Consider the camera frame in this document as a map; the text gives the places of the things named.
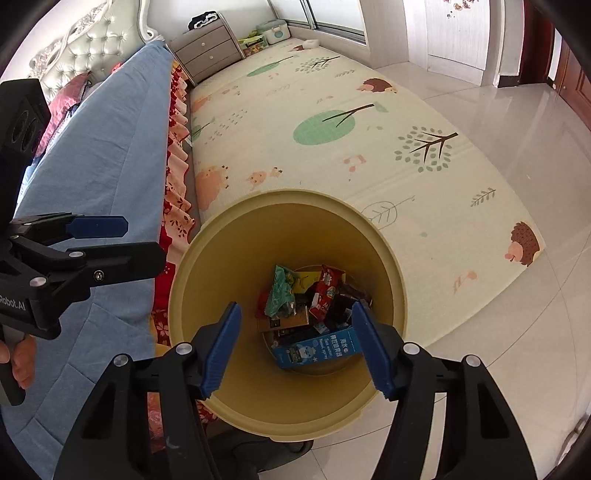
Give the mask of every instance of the finger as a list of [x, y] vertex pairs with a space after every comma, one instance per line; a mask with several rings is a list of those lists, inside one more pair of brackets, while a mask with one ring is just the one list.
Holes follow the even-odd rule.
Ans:
[[28, 377], [35, 374], [35, 368], [33, 366], [30, 367], [12, 367], [12, 376], [17, 382], [22, 382], [26, 380]]
[[28, 377], [26, 377], [25, 380], [20, 381], [18, 383], [18, 386], [21, 387], [23, 390], [26, 390], [27, 388], [30, 388], [31, 385], [33, 385], [34, 380], [35, 380], [35, 374], [29, 375]]
[[8, 363], [10, 360], [10, 350], [3, 342], [0, 342], [0, 364]]
[[22, 342], [19, 342], [12, 354], [12, 363], [17, 367], [23, 367], [26, 364], [35, 361], [37, 354], [37, 342], [35, 337], [27, 335]]

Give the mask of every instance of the pillow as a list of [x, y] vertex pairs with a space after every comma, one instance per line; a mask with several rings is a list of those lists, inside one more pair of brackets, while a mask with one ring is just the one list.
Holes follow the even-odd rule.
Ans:
[[82, 95], [84, 94], [84, 90], [86, 88], [88, 75], [88, 72], [81, 73], [72, 78], [72, 80], [70, 80], [65, 85], [65, 87], [59, 91], [56, 97], [49, 104], [51, 120], [49, 125], [47, 125], [45, 133], [43, 133], [43, 136], [41, 137], [41, 141], [37, 147], [37, 153], [35, 154], [36, 157], [43, 154], [47, 148], [49, 140], [51, 140], [56, 128], [60, 125], [61, 121], [68, 113], [68, 110], [82, 101]]

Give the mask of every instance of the tile floor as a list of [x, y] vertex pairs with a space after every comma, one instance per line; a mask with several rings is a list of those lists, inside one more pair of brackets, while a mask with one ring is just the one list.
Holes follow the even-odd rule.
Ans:
[[[591, 401], [591, 132], [547, 85], [496, 89], [411, 63], [379, 69], [463, 131], [531, 212], [547, 249], [501, 295], [429, 347], [479, 355], [505, 394], [539, 478]], [[262, 480], [371, 478], [395, 404], [377, 398], [346, 429]], [[445, 399], [436, 403], [423, 478], [435, 476]]]

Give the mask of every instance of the tufted headboard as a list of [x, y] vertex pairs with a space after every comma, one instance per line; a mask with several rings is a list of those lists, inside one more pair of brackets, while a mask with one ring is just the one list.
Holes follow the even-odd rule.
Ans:
[[76, 75], [90, 71], [91, 83], [105, 80], [112, 68], [157, 36], [146, 24], [150, 0], [108, 0], [104, 14], [80, 35], [71, 27], [59, 52], [39, 79], [48, 102]]

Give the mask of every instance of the wooden door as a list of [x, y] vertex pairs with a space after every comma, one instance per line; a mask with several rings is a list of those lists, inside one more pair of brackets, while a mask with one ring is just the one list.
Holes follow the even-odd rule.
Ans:
[[531, 0], [524, 1], [524, 42], [519, 68], [519, 85], [545, 83], [554, 48], [554, 25]]
[[555, 84], [560, 96], [591, 129], [591, 82], [564, 40]]

